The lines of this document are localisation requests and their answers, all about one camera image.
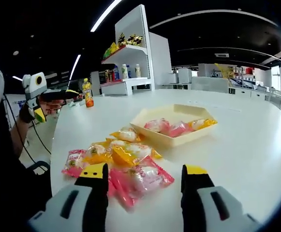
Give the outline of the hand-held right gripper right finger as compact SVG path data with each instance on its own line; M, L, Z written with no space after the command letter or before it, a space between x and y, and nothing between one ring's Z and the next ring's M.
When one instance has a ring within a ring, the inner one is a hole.
M181 209L185 232L256 232L261 224L231 193L215 186L207 171L184 164Z

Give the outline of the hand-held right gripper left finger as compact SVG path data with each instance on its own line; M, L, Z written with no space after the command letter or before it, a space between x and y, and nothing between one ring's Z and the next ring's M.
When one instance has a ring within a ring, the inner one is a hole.
M54 195L29 221L31 232L104 232L108 165L87 166L73 185Z

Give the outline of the person's left hand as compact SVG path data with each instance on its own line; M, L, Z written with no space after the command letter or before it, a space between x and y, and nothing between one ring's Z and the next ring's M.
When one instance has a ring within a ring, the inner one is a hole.
M57 110L59 110L64 104L64 100L54 100L50 102L43 101L42 99L39 99L39 104L42 108L42 111L45 116L56 114ZM27 103L25 103L22 108L19 111L19 116L17 119L17 123L26 123L29 124L34 120L34 117L29 112L29 106Z

